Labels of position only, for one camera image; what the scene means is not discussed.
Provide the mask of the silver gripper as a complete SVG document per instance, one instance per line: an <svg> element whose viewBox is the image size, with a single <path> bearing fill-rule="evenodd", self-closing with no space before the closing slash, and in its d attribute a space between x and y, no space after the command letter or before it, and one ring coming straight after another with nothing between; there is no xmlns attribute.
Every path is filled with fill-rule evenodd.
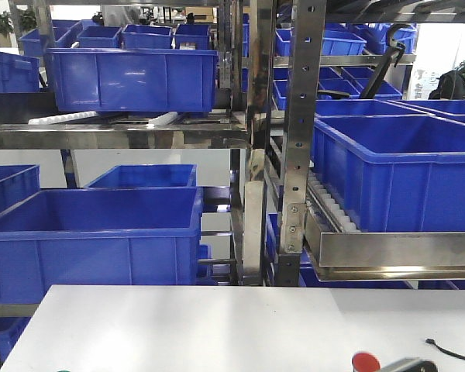
<svg viewBox="0 0 465 372"><path fill-rule="evenodd" d="M437 372L437 366L431 360L421 358L403 358L387 366L382 367L377 372Z"/></svg>

